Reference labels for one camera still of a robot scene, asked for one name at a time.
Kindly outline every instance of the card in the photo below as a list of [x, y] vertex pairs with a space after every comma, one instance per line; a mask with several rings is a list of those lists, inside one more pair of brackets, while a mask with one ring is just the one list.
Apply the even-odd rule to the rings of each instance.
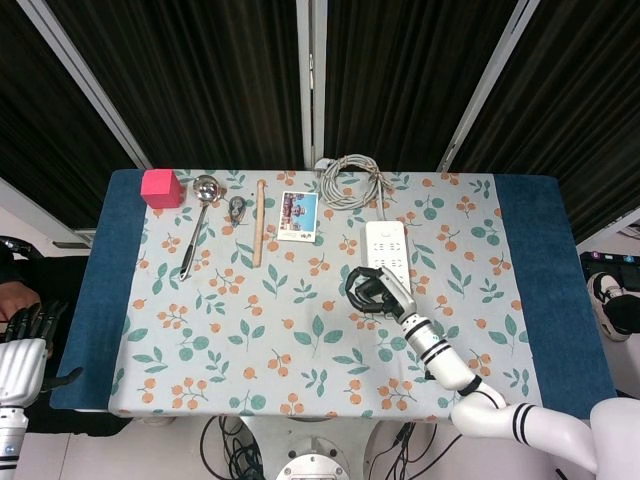
[[283, 192], [278, 240], [316, 241], [318, 194]]

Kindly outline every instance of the wooden rolling pin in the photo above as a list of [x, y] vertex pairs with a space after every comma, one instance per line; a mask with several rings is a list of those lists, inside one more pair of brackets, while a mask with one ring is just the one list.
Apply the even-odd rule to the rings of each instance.
[[253, 268], [262, 264], [262, 235], [264, 234], [264, 180], [258, 180], [258, 200], [256, 202], [256, 234], [253, 237]]

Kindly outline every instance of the red block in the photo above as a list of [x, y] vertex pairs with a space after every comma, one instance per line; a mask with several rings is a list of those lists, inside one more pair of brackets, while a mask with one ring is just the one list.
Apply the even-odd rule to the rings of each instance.
[[182, 185], [170, 168], [147, 170], [142, 176], [140, 196], [151, 208], [179, 207], [182, 192]]

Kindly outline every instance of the curtain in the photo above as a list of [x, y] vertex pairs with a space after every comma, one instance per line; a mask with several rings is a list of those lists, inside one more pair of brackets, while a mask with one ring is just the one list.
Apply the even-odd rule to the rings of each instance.
[[577, 241], [640, 204], [640, 8], [543, 0], [451, 166], [558, 178]]
[[49, 0], [154, 167], [302, 169], [294, 0]]
[[0, 2], [0, 45], [0, 177], [95, 227], [111, 172], [133, 164], [15, 1]]
[[330, 0], [324, 155], [435, 170], [515, 4]]

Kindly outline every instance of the white power strip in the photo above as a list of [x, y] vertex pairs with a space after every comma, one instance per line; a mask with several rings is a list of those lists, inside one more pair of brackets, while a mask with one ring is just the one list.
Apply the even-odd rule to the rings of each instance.
[[367, 222], [362, 230], [362, 261], [365, 266], [391, 270], [408, 291], [411, 291], [409, 280], [409, 261], [407, 257], [407, 241], [402, 222]]

